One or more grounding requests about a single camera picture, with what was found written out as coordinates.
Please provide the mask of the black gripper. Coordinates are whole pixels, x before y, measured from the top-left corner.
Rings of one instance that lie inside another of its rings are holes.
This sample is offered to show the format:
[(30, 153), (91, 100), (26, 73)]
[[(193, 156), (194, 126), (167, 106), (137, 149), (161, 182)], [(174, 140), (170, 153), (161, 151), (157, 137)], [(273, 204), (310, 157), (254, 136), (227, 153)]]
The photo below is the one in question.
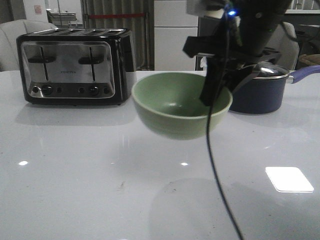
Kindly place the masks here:
[[(183, 52), (190, 58), (207, 57), (207, 69), (200, 101), (212, 106), (218, 99), (224, 86), (231, 92), (237, 92), (243, 85), (257, 77), (260, 62), (277, 61), (280, 52), (268, 47), (279, 22), (240, 22), (230, 23), (228, 28), (221, 22), (217, 30), (208, 36), (189, 36), (183, 46)], [(229, 71), (225, 75), (226, 61)]]

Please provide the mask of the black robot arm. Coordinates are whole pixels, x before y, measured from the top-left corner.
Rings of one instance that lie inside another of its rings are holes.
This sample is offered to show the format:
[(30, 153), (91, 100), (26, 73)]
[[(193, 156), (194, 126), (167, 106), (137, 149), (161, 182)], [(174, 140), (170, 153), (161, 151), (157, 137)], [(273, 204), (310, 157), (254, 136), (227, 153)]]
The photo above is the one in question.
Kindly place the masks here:
[(208, 36), (189, 36), (183, 51), (206, 57), (200, 101), (211, 106), (226, 87), (232, 93), (259, 74), (258, 64), (276, 62), (280, 53), (267, 43), (282, 22), (289, 0), (189, 0), (186, 12), (218, 25)]

